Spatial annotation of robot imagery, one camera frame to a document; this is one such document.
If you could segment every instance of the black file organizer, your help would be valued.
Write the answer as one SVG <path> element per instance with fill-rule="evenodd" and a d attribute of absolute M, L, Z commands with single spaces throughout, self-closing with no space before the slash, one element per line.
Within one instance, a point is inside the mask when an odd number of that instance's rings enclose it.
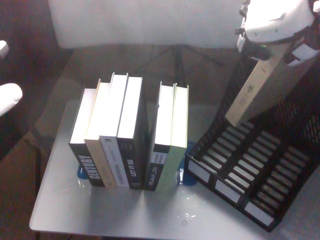
<path fill-rule="evenodd" d="M 213 123 L 185 161 L 188 173 L 268 232 L 320 163 L 319 62 L 283 102 L 236 128 L 225 114 L 255 66 L 241 57 Z"/>

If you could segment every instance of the green book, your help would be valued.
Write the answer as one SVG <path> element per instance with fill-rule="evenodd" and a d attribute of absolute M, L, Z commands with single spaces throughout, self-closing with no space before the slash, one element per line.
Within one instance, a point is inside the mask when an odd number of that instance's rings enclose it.
<path fill-rule="evenodd" d="M 170 150 L 156 192 L 167 192 L 177 187 L 177 170 L 185 154 L 188 140 L 188 98 L 188 86 L 175 87 Z"/>

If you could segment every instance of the book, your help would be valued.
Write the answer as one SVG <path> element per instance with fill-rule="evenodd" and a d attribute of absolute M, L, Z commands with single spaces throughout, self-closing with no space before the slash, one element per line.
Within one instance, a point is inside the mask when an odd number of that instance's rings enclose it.
<path fill-rule="evenodd" d="M 146 168 L 144 189 L 155 191 L 171 146 L 174 86 L 160 83 Z"/>
<path fill-rule="evenodd" d="M 283 101 L 315 61 L 312 58 L 300 65 L 288 66 L 283 57 L 291 47 L 290 43 L 271 46 L 271 58 L 258 61 L 225 115 L 233 126 Z"/>
<path fill-rule="evenodd" d="M 117 132 L 119 129 L 127 82 L 128 74 L 112 74 L 109 98 L 106 103 L 108 104 L 108 110 L 101 115 L 101 118 L 105 120 L 103 121 L 103 125 L 99 128 L 99 139 L 118 187 L 129 187 L 128 178 L 117 142 Z"/>
<path fill-rule="evenodd" d="M 167 192 L 177 186 L 177 170 L 187 149 L 189 87 L 174 90 L 171 144 L 162 169 L 157 192 Z"/>
<path fill-rule="evenodd" d="M 106 124 L 108 119 L 108 98 L 110 84 L 101 82 L 99 79 L 90 117 L 90 122 L 84 142 L 91 154 L 92 160 L 100 174 L 105 188 L 114 188 L 116 181 L 111 172 L 104 149 L 99 140 L 99 132 L 101 127 Z"/>
<path fill-rule="evenodd" d="M 145 179 L 149 124 L 142 77 L 128 78 L 116 136 L 131 189 L 142 189 Z"/>
<path fill-rule="evenodd" d="M 84 140 L 94 105 L 95 95 L 96 89 L 94 88 L 85 88 L 83 90 L 77 115 L 72 128 L 69 146 L 75 155 L 75 158 L 84 169 L 84 172 L 87 175 L 91 185 L 103 187 L 104 183 L 100 177 L 95 163 L 92 160 Z"/>

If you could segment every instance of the white label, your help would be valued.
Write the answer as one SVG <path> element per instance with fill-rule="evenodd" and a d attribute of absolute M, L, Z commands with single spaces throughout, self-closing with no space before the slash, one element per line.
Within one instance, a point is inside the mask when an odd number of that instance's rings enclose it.
<path fill-rule="evenodd" d="M 108 164 L 110 165 L 116 185 L 118 187 L 129 187 L 116 137 L 100 136 L 100 142 L 108 160 Z"/>
<path fill-rule="evenodd" d="M 165 164 L 167 157 L 168 157 L 167 153 L 153 151 L 151 155 L 150 163 Z"/>
<path fill-rule="evenodd" d="M 238 202 L 240 198 L 240 194 L 233 191 L 230 187 L 222 183 L 221 181 L 217 180 L 215 184 L 215 189 L 217 189 L 220 193 L 234 201 L 235 203 Z"/>
<path fill-rule="evenodd" d="M 206 183 L 209 182 L 210 173 L 208 173 L 203 168 L 199 167 L 197 164 L 195 164 L 193 161 L 189 161 L 188 169 L 193 172 L 195 175 L 197 175 L 199 178 L 201 178 Z"/>
<path fill-rule="evenodd" d="M 270 223 L 274 220 L 272 217 L 270 217 L 268 214 L 266 214 L 264 211 L 253 205 L 251 202 L 248 202 L 248 204 L 245 206 L 244 210 L 246 210 L 248 213 L 250 213 L 252 216 L 254 216 L 256 219 L 261 221 L 266 226 L 269 226 Z"/>

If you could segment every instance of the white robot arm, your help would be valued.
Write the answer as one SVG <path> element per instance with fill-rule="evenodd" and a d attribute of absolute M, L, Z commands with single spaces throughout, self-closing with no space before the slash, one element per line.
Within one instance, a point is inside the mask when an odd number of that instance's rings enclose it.
<path fill-rule="evenodd" d="M 267 46 L 293 43 L 284 58 L 294 66 L 320 52 L 320 0 L 243 0 L 237 48 L 257 60 L 270 57 Z"/>
<path fill-rule="evenodd" d="M 7 43 L 0 41 L 0 59 L 3 59 L 9 51 Z M 0 116 L 9 111 L 22 98 L 22 90 L 15 83 L 0 86 Z"/>

